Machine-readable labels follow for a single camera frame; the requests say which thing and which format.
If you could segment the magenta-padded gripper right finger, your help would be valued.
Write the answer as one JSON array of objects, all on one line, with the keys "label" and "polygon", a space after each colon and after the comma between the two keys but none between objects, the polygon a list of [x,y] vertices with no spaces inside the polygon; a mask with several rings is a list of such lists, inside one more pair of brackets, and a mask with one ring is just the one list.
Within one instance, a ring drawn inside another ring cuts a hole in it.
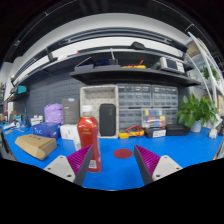
[{"label": "magenta-padded gripper right finger", "polygon": [[138,145],[134,146],[134,156],[145,185],[182,169],[168,155],[158,156]]}]

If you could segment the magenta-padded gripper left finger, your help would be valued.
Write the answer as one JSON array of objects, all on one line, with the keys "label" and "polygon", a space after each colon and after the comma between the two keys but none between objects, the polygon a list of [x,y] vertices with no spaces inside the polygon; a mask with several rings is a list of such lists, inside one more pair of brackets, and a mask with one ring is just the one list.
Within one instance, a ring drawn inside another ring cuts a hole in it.
[{"label": "magenta-padded gripper left finger", "polygon": [[44,170],[81,186],[92,156],[93,146],[89,145],[69,156],[59,155]]}]

